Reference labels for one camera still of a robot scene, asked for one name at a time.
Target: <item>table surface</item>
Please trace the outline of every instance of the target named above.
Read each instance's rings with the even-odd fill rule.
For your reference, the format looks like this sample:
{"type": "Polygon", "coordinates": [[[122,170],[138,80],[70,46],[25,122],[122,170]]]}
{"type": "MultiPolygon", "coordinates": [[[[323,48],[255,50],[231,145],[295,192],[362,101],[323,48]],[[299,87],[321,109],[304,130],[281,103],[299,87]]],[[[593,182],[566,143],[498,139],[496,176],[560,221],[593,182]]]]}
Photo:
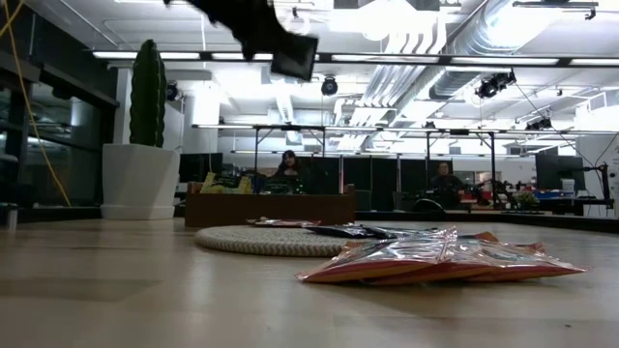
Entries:
{"type": "MultiPolygon", "coordinates": [[[[444,223],[380,225],[433,227],[444,223]]],[[[616,347],[619,239],[459,223],[594,269],[508,284],[304,284],[320,259],[200,249],[168,221],[83,220],[0,232],[5,347],[616,347]]]]}

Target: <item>desk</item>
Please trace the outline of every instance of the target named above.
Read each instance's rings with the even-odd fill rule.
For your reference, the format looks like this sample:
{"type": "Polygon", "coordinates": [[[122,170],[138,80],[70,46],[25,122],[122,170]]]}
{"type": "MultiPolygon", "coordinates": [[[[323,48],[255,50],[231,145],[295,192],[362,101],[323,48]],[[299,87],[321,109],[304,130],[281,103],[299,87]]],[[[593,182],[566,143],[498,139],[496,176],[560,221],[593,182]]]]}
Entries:
{"type": "Polygon", "coordinates": [[[185,226],[212,227],[247,224],[248,218],[320,220],[322,224],[355,221],[355,194],[227,194],[198,193],[188,185],[185,226]]]}
{"type": "Polygon", "coordinates": [[[585,205],[610,205],[612,206],[614,201],[604,199],[591,199],[591,198],[571,198],[571,197],[558,197],[558,198],[541,198],[540,210],[551,211],[556,215],[575,215],[577,217],[584,216],[585,205]]]}

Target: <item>glass wall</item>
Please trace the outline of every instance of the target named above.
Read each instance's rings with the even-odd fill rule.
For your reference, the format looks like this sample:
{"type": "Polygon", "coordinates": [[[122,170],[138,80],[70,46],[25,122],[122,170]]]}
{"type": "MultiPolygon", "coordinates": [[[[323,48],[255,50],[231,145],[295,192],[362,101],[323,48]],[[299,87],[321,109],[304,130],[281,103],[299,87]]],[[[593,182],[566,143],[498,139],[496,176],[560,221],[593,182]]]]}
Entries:
{"type": "Polygon", "coordinates": [[[23,117],[29,118],[23,100],[11,98],[8,89],[0,90],[0,155],[3,156],[0,174],[3,180],[14,182],[18,178],[20,184],[32,187],[34,201],[40,206],[66,206],[49,170],[51,166],[72,206],[101,204],[102,112],[86,101],[43,83],[31,85],[31,105],[41,142],[35,135],[34,124],[28,122],[28,130],[23,130],[23,119],[16,117],[23,112],[23,117]],[[27,136],[25,153],[18,146],[22,135],[27,136]],[[13,144],[13,151],[18,150],[24,161],[19,175],[15,157],[5,154],[7,142],[13,144]]]}
{"type": "Polygon", "coordinates": [[[39,83],[32,86],[32,110],[39,131],[79,147],[101,147],[101,112],[62,90],[39,83]]]}
{"type": "MultiPolygon", "coordinates": [[[[74,206],[92,206],[97,201],[100,154],[42,140],[56,177],[74,206]]],[[[24,184],[32,185],[41,205],[65,205],[37,138],[28,137],[24,184]]]]}

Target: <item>security camera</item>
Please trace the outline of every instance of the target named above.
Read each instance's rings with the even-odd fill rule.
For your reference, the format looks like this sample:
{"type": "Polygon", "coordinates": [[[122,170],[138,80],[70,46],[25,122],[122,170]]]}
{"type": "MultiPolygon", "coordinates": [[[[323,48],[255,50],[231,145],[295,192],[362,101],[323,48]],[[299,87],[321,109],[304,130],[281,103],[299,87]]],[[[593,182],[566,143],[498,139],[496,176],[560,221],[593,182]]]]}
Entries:
{"type": "Polygon", "coordinates": [[[175,102],[181,99],[181,93],[178,90],[177,84],[178,82],[176,81],[167,82],[167,87],[165,89],[165,98],[169,102],[175,102]]]}
{"type": "Polygon", "coordinates": [[[333,76],[325,77],[325,81],[322,82],[322,88],[320,89],[323,96],[333,96],[338,92],[338,83],[333,76]]]}

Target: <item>cable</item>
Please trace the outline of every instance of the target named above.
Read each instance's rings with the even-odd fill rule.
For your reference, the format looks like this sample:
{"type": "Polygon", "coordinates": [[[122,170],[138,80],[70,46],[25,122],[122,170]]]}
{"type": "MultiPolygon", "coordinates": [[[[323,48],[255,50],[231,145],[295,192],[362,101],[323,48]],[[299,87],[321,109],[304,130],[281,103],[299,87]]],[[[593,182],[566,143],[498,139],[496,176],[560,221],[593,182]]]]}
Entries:
{"type": "MultiPolygon", "coordinates": [[[[9,4],[7,2],[5,2],[4,6],[7,7],[7,10],[8,10],[9,4]]],[[[9,29],[9,27],[11,26],[13,21],[17,18],[17,15],[19,15],[19,11],[21,10],[22,6],[23,6],[23,0],[19,1],[19,4],[17,5],[17,8],[15,8],[15,12],[13,12],[13,14],[9,18],[9,20],[7,20],[7,23],[0,30],[0,38],[2,38],[4,33],[7,31],[7,29],[9,29]]]]}
{"type": "MultiPolygon", "coordinates": [[[[14,15],[17,13],[17,11],[19,11],[22,4],[23,4],[23,0],[20,0],[19,6],[17,7],[17,10],[15,10],[14,15]]],[[[7,26],[9,27],[9,35],[11,36],[11,46],[13,47],[13,56],[15,58],[15,64],[17,65],[17,74],[19,75],[19,85],[21,86],[21,93],[23,94],[23,98],[26,104],[26,110],[28,111],[28,115],[30,116],[30,121],[32,122],[33,130],[35,132],[35,135],[37,136],[37,140],[39,141],[39,147],[41,148],[41,153],[43,154],[45,163],[47,163],[47,168],[49,169],[49,173],[51,174],[58,188],[60,189],[60,193],[62,193],[62,196],[65,199],[67,206],[71,207],[71,201],[69,200],[69,197],[65,193],[65,188],[63,188],[62,184],[60,183],[60,180],[58,180],[58,177],[56,176],[56,172],[54,171],[54,168],[51,166],[51,163],[49,162],[49,158],[47,157],[47,153],[45,152],[43,142],[41,141],[41,137],[39,136],[39,130],[37,129],[37,122],[35,121],[35,116],[32,112],[30,101],[28,100],[28,93],[26,91],[26,85],[23,82],[23,74],[21,73],[21,65],[19,64],[19,57],[17,55],[17,46],[15,45],[15,36],[13,35],[13,26],[11,25],[12,18],[9,14],[8,4],[5,4],[4,6],[4,13],[7,17],[7,26]]],[[[2,29],[2,32],[0,32],[0,36],[2,34],[4,34],[4,28],[2,29]]]]}

